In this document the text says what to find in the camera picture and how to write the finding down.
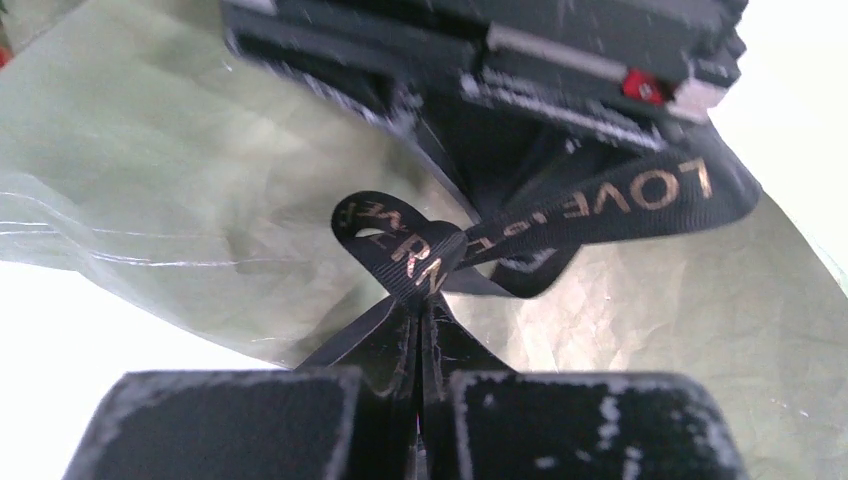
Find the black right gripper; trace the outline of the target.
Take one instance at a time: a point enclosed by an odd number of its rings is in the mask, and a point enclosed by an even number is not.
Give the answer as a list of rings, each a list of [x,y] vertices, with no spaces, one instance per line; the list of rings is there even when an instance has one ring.
[[[472,213],[471,166],[656,152],[738,81],[743,1],[223,1],[226,46],[387,131]]]

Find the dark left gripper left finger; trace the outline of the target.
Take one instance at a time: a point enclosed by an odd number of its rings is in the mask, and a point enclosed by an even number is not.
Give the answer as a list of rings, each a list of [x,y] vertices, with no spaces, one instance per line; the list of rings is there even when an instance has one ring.
[[[417,321],[385,299],[293,370],[126,374],[65,477],[402,479],[417,340]]]

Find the orange wrapping paper sheet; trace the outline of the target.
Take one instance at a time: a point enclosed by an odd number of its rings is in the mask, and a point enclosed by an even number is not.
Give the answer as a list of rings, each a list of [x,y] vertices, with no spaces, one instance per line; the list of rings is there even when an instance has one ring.
[[[295,366],[381,298],[336,243],[334,204],[383,190],[460,225],[460,206],[403,146],[298,86],[234,59],[211,1],[13,1],[1,72],[1,462],[27,454],[27,360],[74,396],[196,356],[133,329],[103,299],[250,357]],[[847,298],[770,198],[739,224],[583,250],[531,300],[453,295],[458,319],[520,370],[663,369],[719,400],[755,479],[847,475]]]

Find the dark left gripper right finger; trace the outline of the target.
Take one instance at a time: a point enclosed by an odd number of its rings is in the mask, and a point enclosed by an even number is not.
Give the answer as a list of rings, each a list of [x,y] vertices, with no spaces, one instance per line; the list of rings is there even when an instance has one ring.
[[[521,373],[432,302],[420,317],[433,479],[744,479],[713,397],[669,372]]]

